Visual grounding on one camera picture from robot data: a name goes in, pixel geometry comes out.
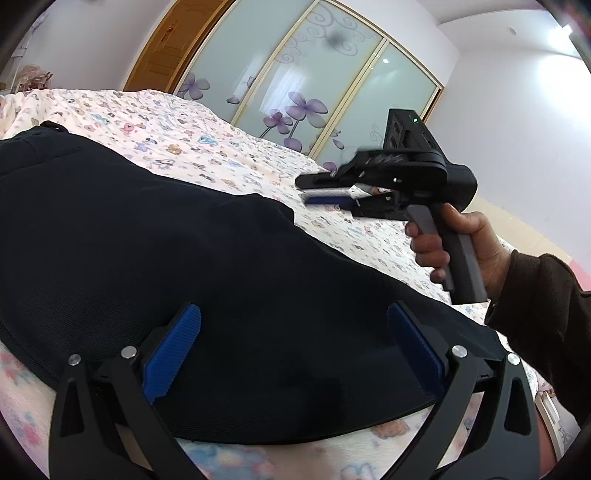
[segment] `bed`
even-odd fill
[[[0,96],[0,139],[45,120],[100,142],[159,175],[228,193],[259,193],[279,200],[295,211],[296,224],[310,235],[427,296],[449,303],[448,295],[429,282],[428,271],[415,264],[401,222],[353,219],[331,206],[305,208],[294,179],[321,168],[305,155],[229,125],[200,103],[152,90],[60,89]],[[336,290],[321,293],[331,297]],[[487,304],[455,308],[482,323]],[[525,367],[535,394],[536,374]],[[0,412],[29,457],[47,474],[54,392],[2,343],[0,369]],[[442,464],[458,457],[479,401],[480,396],[475,394]],[[428,409],[371,429],[291,446],[179,442],[211,480],[373,480],[399,457],[427,415]]]

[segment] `frosted glass panel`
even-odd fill
[[[381,54],[316,157],[320,165],[347,163],[359,147],[382,148],[388,109],[407,108],[419,115],[436,85],[393,45]]]
[[[252,82],[312,0],[238,0],[178,87],[229,122]]]
[[[276,56],[236,126],[309,152],[381,40],[347,12],[319,2]]]

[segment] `gripper handle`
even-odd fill
[[[443,249],[449,254],[444,270],[443,290],[450,293],[453,305],[480,303],[487,300],[486,289],[469,235],[450,230],[441,218],[443,205],[409,205],[406,217],[417,224],[421,233],[441,237]]]

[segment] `silver screw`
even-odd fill
[[[519,358],[519,355],[516,353],[510,353],[507,355],[507,360],[509,360],[511,365],[519,365],[519,362],[521,362],[521,358]]]
[[[123,348],[123,350],[121,350],[121,356],[123,358],[133,358],[135,357],[135,355],[137,355],[138,353],[138,349],[134,346],[126,346]]]
[[[82,362],[82,357],[80,355],[78,355],[77,353],[70,355],[70,358],[68,359],[68,363],[73,367],[78,365],[80,362]]]
[[[454,345],[452,347],[452,354],[458,358],[464,358],[468,354],[468,350],[466,350],[465,346]]]

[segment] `flower stem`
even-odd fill
[[[297,124],[299,124],[299,123],[300,123],[300,120],[296,120],[296,121],[295,121],[295,123],[294,123],[294,128],[292,128],[292,129],[291,129],[291,132],[290,132],[290,134],[289,134],[289,136],[288,136],[287,138],[291,138],[291,136],[292,136],[292,135],[294,134],[294,132],[296,131]]]
[[[263,133],[261,133],[261,136],[259,138],[263,138],[265,135],[267,135],[267,133],[271,131],[271,128],[273,127],[267,127],[267,129]]]

